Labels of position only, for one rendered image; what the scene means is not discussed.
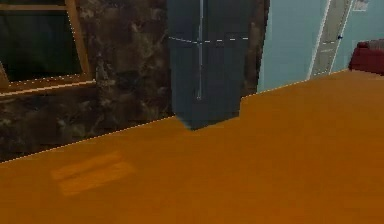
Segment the dark red sofa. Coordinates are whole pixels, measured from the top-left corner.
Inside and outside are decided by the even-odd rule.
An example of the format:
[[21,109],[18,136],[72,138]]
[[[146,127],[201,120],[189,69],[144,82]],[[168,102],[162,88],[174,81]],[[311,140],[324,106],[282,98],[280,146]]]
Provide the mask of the dark red sofa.
[[358,42],[352,53],[348,69],[384,76],[384,39]]

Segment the dark grey refrigerator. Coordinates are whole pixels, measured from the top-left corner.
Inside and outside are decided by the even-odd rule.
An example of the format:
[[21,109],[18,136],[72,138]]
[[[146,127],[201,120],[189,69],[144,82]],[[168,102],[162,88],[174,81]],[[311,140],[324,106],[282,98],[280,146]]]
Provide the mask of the dark grey refrigerator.
[[196,130],[239,115],[254,0],[204,0],[202,98],[199,0],[167,0],[172,111]]

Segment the pale grey room door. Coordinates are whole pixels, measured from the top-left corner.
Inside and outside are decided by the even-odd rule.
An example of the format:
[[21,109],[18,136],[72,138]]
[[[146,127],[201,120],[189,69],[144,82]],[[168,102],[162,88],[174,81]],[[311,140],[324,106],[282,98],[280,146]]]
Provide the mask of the pale grey room door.
[[353,0],[327,0],[309,66],[308,79],[330,73],[341,41],[337,37],[339,35],[343,36],[352,2]]

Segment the framed wall picture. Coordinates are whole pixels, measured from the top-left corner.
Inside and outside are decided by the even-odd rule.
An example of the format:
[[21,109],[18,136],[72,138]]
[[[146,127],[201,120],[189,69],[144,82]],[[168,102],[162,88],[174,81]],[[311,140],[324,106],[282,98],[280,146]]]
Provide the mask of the framed wall picture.
[[355,0],[354,11],[366,11],[368,8],[369,0]]

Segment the wooden framed window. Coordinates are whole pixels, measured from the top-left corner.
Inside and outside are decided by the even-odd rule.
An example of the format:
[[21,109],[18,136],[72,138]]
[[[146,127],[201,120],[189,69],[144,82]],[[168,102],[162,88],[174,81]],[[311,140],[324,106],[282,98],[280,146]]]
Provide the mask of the wooden framed window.
[[93,84],[78,0],[0,0],[0,97]]

